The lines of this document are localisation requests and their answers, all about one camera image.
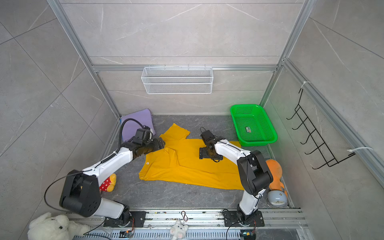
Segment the yellow t-shirt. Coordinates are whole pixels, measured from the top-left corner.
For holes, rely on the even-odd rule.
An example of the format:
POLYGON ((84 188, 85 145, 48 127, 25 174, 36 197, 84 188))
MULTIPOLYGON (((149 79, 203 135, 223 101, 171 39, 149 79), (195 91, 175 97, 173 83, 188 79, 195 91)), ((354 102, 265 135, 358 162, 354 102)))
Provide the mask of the yellow t-shirt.
POLYGON ((160 137, 165 148, 146 155, 139 173, 143 181, 166 181, 223 190, 241 190, 238 167, 227 158, 200 159, 201 139, 188 139, 190 131, 173 124, 160 137))

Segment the green plastic basket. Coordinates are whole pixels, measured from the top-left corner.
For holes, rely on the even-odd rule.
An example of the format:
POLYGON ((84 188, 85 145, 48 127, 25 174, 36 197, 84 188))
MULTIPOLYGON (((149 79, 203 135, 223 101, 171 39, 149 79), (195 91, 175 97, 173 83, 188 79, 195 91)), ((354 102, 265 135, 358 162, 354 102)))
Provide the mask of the green plastic basket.
POLYGON ((278 140, 277 132, 263 107, 254 104, 233 105, 230 112, 241 146, 266 146, 278 140))

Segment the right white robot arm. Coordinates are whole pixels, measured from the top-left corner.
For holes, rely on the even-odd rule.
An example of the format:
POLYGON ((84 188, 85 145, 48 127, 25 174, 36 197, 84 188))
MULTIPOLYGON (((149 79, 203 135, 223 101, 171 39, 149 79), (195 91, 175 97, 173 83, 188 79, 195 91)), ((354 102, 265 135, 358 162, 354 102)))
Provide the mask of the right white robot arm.
POLYGON ((235 223, 246 226, 260 220, 257 217, 258 204, 274 180, 262 153, 244 150, 222 137, 208 138, 203 142, 206 146, 200 148, 200 159, 216 161, 227 158, 238 167, 244 192, 237 206, 235 223))

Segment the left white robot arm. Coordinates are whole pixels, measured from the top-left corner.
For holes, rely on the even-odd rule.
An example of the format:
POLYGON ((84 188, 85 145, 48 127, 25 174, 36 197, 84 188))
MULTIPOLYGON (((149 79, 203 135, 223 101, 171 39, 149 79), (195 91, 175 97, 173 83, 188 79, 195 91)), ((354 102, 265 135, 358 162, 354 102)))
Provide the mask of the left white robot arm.
POLYGON ((100 187, 112 174, 136 158, 165 148, 162 138, 154 138, 151 129, 138 129, 135 136, 123 142, 119 139, 116 151, 98 163, 73 170, 65 179, 60 207, 83 217, 99 216, 113 220, 115 225, 127 226, 131 221, 129 206, 105 199, 100 187))

